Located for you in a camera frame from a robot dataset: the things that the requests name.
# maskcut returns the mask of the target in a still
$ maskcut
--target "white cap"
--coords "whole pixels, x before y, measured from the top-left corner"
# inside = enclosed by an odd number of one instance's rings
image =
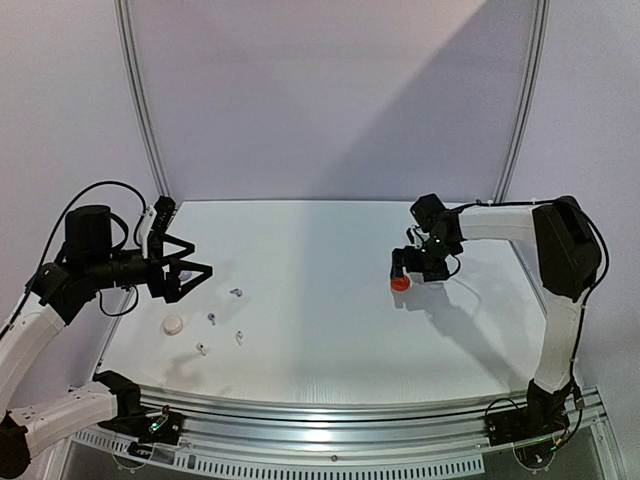
[[[167,335],[177,335],[182,331],[184,323],[177,315],[169,315],[162,321],[162,330]]]

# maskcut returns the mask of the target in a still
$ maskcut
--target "red cap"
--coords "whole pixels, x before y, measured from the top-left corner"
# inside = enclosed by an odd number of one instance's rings
[[[391,279],[391,290],[393,290],[394,292],[404,292],[406,290],[409,290],[410,286],[411,280],[409,280],[409,277]]]

